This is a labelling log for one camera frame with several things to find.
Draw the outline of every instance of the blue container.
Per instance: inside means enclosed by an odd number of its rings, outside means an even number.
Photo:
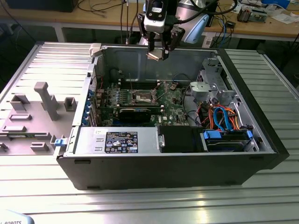
[[[262,0],[263,4],[277,4],[283,8],[287,8],[290,0]]]

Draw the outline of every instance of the table leg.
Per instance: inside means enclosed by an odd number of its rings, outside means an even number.
[[[55,29],[55,33],[56,33],[58,42],[66,42],[66,38],[62,31],[62,27],[57,24],[54,26],[54,29]]]

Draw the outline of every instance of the black box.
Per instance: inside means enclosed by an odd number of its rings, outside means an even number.
[[[71,13],[78,0],[7,0],[10,8],[51,10]]]

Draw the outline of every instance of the floor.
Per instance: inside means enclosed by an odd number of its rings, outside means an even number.
[[[33,47],[34,43],[27,36],[21,27],[14,25],[14,34],[8,36],[2,34],[0,36],[0,89],[6,85],[7,81],[11,78],[14,72],[18,69],[29,50]],[[24,28],[37,40],[37,41],[57,41],[55,31],[51,27],[38,27],[38,26],[24,26]],[[121,43],[120,31],[115,30],[95,30],[93,33],[90,29],[78,28],[64,28],[64,33],[68,42],[101,42],[101,43]],[[137,43],[139,34],[132,35],[131,42]],[[203,42],[203,37],[197,44],[191,45],[183,43],[182,46],[196,46],[200,47]],[[250,39],[239,40],[232,38],[231,41],[222,45],[222,48],[230,49],[258,49],[266,53],[266,55],[280,68],[283,57],[282,55],[289,50],[288,42],[278,41],[258,41]],[[299,71],[299,52],[294,54],[289,63],[282,70],[283,74],[289,81],[296,87],[298,83],[294,80],[294,75]]]

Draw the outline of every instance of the motherboard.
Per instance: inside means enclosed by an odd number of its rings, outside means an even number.
[[[112,83],[96,90],[96,126],[187,126],[184,86],[175,82]]]

